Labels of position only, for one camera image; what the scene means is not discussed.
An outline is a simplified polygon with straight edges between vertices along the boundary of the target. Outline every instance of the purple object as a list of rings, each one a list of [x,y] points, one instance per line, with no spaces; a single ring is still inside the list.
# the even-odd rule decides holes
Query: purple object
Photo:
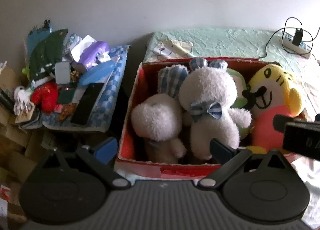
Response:
[[[81,54],[79,62],[73,62],[72,66],[80,73],[86,73],[87,70],[98,64],[97,56],[109,52],[110,48],[104,41],[97,41],[87,47]]]

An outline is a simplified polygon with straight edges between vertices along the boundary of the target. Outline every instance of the grey ribbed panel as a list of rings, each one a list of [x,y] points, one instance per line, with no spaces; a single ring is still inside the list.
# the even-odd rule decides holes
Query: grey ribbed panel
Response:
[[[112,192],[94,215],[64,226],[28,222],[21,230],[307,230],[301,221],[258,225],[227,210],[218,195],[191,181],[137,181]]]

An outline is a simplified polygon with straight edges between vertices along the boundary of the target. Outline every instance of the blue checkered tablecloth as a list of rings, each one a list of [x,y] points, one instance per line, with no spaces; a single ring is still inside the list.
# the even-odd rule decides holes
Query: blue checkered tablecloth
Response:
[[[23,125],[22,128],[36,129],[45,126],[48,129],[59,131],[107,131],[116,107],[117,96],[127,61],[128,49],[129,45],[122,45],[110,49],[110,57],[119,56],[119,60],[85,127],[70,123],[71,116],[65,121],[58,121],[59,113],[53,112],[51,114],[45,114],[41,112],[36,122],[30,122]]]

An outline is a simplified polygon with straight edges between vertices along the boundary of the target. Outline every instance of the black cable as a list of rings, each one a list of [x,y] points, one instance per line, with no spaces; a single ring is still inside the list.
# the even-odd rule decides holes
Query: black cable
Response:
[[[289,27],[289,28],[286,27],[287,21],[290,20],[290,19],[296,19],[296,20],[298,20],[298,21],[300,22],[300,24],[301,24],[301,30],[302,30],[302,31],[305,31],[306,33],[308,33],[308,34],[311,36],[311,40],[310,40],[310,41],[303,41],[303,42],[311,42],[311,41],[312,41],[312,46],[311,46],[311,49],[310,49],[309,52],[300,54],[300,53],[290,52],[290,51],[288,51],[288,50],[286,50],[286,49],[284,48],[284,46],[283,46],[283,36],[284,36],[284,33],[285,33],[285,29],[296,29],[296,27]],[[268,46],[269,42],[271,41],[272,37],[273,37],[277,32],[279,32],[279,31],[281,31],[281,30],[284,30],[283,33],[282,33],[282,37],[281,37],[281,45],[282,45],[283,49],[284,49],[286,52],[288,52],[289,54],[293,54],[293,55],[307,55],[307,54],[309,54],[309,53],[311,52],[312,47],[313,47],[313,40],[314,40],[314,38],[312,37],[312,35],[310,34],[309,31],[306,31],[306,30],[304,30],[304,29],[302,28],[302,23],[301,23],[301,21],[300,21],[299,19],[297,19],[296,17],[289,17],[289,18],[285,21],[284,28],[281,28],[281,29],[275,31],[275,32],[272,34],[272,36],[270,37],[270,39],[268,40],[268,42],[267,42],[267,44],[266,44],[266,46],[265,46],[266,55],[263,56],[263,57],[259,57],[258,59],[265,58],[265,57],[267,56],[267,46]]]

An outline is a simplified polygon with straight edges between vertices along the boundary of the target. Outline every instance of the plaid bunny ear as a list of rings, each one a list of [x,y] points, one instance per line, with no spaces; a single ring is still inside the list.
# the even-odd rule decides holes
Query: plaid bunny ear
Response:
[[[227,70],[228,63],[225,62],[224,60],[218,59],[218,60],[212,60],[209,63],[209,67],[214,67],[214,68],[219,68],[223,70]]]
[[[187,67],[183,65],[174,65],[161,69],[158,73],[158,93],[167,94],[175,98],[187,76]]]
[[[197,68],[207,67],[208,62],[204,58],[195,57],[190,61],[189,65],[190,65],[191,71],[193,72]]]

